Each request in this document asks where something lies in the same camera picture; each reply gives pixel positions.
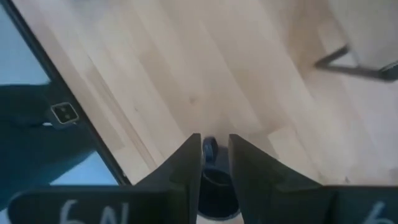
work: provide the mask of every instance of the chair base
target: chair base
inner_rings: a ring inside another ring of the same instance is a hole
[[[380,70],[373,70],[364,67],[349,67],[344,65],[332,65],[331,63],[342,56],[348,54],[348,46],[344,46],[332,54],[320,59],[315,63],[315,68],[320,70],[326,70],[329,72],[345,73],[348,75],[354,75],[363,78],[372,78],[377,80],[383,80],[385,82],[393,82],[398,80],[398,65],[385,67]]]

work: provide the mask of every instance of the black chair leg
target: black chair leg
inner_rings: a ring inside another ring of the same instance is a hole
[[[348,75],[354,75],[357,77],[373,78],[378,80],[384,80],[392,82],[398,79],[398,75],[392,75],[391,69],[388,70],[373,70],[370,68],[363,67],[349,67],[343,65],[332,65],[331,63],[342,56],[348,54],[348,46],[344,46],[332,54],[320,59],[315,63],[315,68],[320,70],[326,70],[329,72],[345,73]]]

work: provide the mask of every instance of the black metal frame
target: black metal frame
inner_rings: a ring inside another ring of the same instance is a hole
[[[346,45],[332,54],[320,59],[315,63],[315,68],[326,70],[329,72],[339,72],[349,75],[354,75],[364,78],[373,78],[378,80],[384,80],[386,82],[393,82],[398,79],[398,73],[396,66],[385,67],[380,70],[374,70],[364,67],[348,67],[343,65],[332,65],[331,63],[342,56],[348,54],[349,47]]]
[[[19,13],[17,7],[15,7],[14,3],[11,0],[0,0],[0,4],[3,6],[8,16],[11,18],[11,21],[17,28],[22,38],[25,40],[32,53],[35,55],[36,59],[42,66],[43,70],[46,72],[51,82],[55,83],[61,88],[60,91],[64,92],[67,95],[68,100],[74,106],[76,112],[80,115],[80,119],[88,125],[88,129],[91,132],[90,134],[96,139],[96,142],[98,143],[98,154],[101,156],[102,160],[104,160],[104,163],[111,171],[118,184],[131,185],[122,168],[120,168],[118,162],[113,157],[106,144],[103,142],[101,136],[98,134],[90,119],[87,117],[87,114],[84,112],[83,108],[80,106],[79,102],[70,91],[68,85],[65,83],[61,74],[52,63],[44,48],[41,46],[34,33],[31,31],[26,21]]]

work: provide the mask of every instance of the wooden floor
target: wooden floor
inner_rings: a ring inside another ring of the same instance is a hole
[[[238,133],[323,184],[398,184],[398,86],[315,70],[323,0],[14,0],[135,183]]]

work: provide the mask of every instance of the handwritten number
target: handwritten number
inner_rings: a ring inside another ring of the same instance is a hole
[[[67,200],[65,204],[63,204],[60,213],[60,224],[85,224],[84,222],[78,220],[68,220],[69,211],[72,208],[72,205],[76,203],[78,203],[77,200]],[[128,212],[129,204],[122,203],[122,217],[120,220],[120,224],[127,224],[129,218]],[[116,213],[113,208],[109,206],[106,206],[104,208],[99,224],[118,224],[116,221]]]
[[[60,224],[85,224],[78,220],[68,220],[68,214],[73,204],[77,203],[77,200],[67,200],[61,208]]]

